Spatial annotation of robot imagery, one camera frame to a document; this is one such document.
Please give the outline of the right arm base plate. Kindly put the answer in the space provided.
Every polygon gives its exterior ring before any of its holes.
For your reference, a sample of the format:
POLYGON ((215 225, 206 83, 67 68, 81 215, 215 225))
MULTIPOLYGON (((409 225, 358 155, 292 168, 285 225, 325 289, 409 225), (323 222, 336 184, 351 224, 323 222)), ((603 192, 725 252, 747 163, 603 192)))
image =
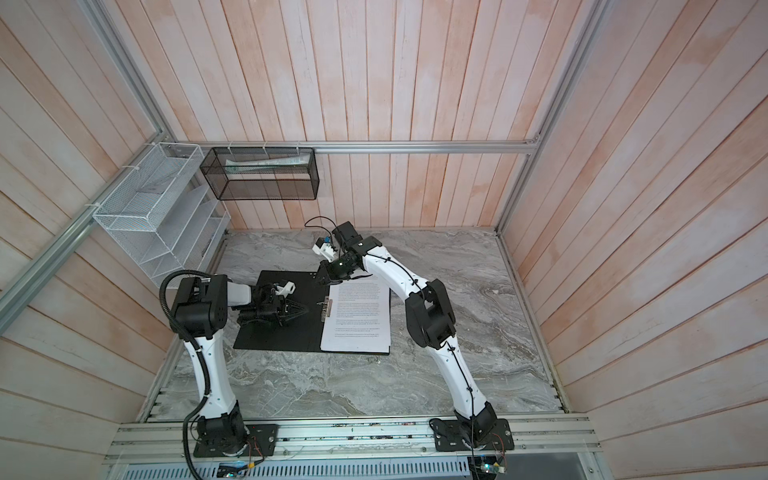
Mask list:
POLYGON ((460 420, 432 418, 428 422, 438 452, 494 450, 506 452, 515 448, 509 422, 497 419, 492 426, 477 425, 460 420))

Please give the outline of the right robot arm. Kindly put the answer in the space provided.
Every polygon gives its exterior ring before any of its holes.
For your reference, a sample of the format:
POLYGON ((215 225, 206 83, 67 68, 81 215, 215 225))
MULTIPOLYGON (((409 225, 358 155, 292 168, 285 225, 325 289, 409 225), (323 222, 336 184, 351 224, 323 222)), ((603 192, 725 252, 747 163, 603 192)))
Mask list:
POLYGON ((470 449, 492 438, 498 417, 481 392, 463 358, 457 339, 456 316, 444 283, 427 280, 397 261, 375 237, 362 237, 345 222, 312 247, 321 257, 316 279, 321 284, 351 281, 360 270, 383 282, 404 302, 411 339, 435 361, 445 380, 461 441, 470 449))

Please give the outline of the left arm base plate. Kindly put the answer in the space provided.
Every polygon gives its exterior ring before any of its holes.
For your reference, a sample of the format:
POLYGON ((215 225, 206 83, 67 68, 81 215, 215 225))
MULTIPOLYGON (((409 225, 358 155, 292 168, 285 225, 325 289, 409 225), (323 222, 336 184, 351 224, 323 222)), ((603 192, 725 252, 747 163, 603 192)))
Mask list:
POLYGON ((245 424, 231 427, 213 420, 206 421, 197 426, 198 439, 193 456, 270 457, 275 451, 278 428, 278 424, 245 424))

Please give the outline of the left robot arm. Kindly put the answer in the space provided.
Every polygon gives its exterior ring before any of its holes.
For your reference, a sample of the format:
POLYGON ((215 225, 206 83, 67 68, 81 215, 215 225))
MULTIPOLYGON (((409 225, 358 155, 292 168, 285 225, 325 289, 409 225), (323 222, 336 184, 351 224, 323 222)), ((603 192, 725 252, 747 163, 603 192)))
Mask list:
POLYGON ((290 298, 295 289, 292 281, 252 286, 191 269, 163 279, 161 308, 191 358, 200 397, 185 418, 196 424, 198 456, 239 456, 253 444, 226 368, 223 329, 229 311, 238 311, 247 323, 282 325, 307 312, 290 298))

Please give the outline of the blue folder black inside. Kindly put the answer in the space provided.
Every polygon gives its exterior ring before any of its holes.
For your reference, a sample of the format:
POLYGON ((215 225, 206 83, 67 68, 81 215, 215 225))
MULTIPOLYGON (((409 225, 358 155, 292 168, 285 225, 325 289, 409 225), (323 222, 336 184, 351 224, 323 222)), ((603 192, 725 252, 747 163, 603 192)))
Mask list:
POLYGON ((390 352, 390 290, 367 275, 328 286, 311 272, 264 270, 252 300, 235 309, 236 349, 390 352))

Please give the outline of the printed paper sheet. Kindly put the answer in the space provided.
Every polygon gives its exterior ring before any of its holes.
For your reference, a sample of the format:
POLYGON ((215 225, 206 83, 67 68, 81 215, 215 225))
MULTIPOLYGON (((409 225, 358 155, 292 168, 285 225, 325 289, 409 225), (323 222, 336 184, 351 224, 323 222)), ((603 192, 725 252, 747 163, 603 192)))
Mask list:
POLYGON ((320 349, 388 354, 390 346, 390 289, 373 277, 331 286, 320 349))

